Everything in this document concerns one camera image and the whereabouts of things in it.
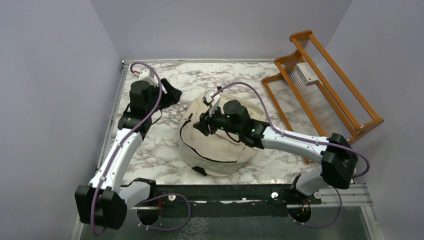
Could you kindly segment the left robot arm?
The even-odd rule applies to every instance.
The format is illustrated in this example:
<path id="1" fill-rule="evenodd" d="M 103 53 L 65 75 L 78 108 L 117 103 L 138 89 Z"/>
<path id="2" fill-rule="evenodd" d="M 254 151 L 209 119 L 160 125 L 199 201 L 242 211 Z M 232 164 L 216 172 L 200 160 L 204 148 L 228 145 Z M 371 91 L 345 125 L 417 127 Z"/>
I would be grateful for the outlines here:
<path id="1" fill-rule="evenodd" d="M 182 92 L 166 78 L 153 85 L 137 80 L 130 85 L 130 103 L 118 121 L 118 131 L 106 159 L 87 185 L 74 193 L 79 219 L 84 224 L 119 229 L 127 212 L 142 202 L 152 205 L 157 200 L 155 180 L 136 178 L 122 186 L 129 163 L 152 126 L 152 115 L 180 101 Z"/>

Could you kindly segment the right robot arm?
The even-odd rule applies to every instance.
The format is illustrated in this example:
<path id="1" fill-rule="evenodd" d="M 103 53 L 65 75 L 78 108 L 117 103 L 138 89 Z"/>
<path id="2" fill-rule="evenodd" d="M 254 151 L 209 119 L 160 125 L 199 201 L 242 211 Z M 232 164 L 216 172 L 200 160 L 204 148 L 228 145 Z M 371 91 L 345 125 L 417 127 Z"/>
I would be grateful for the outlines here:
<path id="1" fill-rule="evenodd" d="M 311 136 L 276 128 L 252 118 L 237 100 L 230 100 L 223 107 L 210 106 L 193 127 L 204 136 L 221 130 L 238 136 L 248 147 L 279 150 L 319 164 L 319 169 L 300 173 L 293 180 L 288 196 L 296 204 L 326 187 L 348 189 L 358 162 L 357 154 L 342 135 Z"/>

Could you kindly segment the cream canvas backpack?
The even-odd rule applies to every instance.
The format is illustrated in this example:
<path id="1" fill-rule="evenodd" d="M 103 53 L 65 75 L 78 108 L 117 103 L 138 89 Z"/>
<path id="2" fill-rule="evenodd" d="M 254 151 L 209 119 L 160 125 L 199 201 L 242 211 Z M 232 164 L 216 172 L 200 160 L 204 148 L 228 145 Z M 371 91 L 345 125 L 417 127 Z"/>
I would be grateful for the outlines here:
<path id="1" fill-rule="evenodd" d="M 178 130 L 178 151 L 180 158 L 194 171 L 204 176 L 227 177 L 261 154 L 261 149 L 246 146 L 235 140 L 236 135 L 227 136 L 222 130 L 204 136 L 193 127 L 200 120 L 200 114 L 208 111 L 203 97 L 210 95 L 206 90 L 189 105 Z"/>

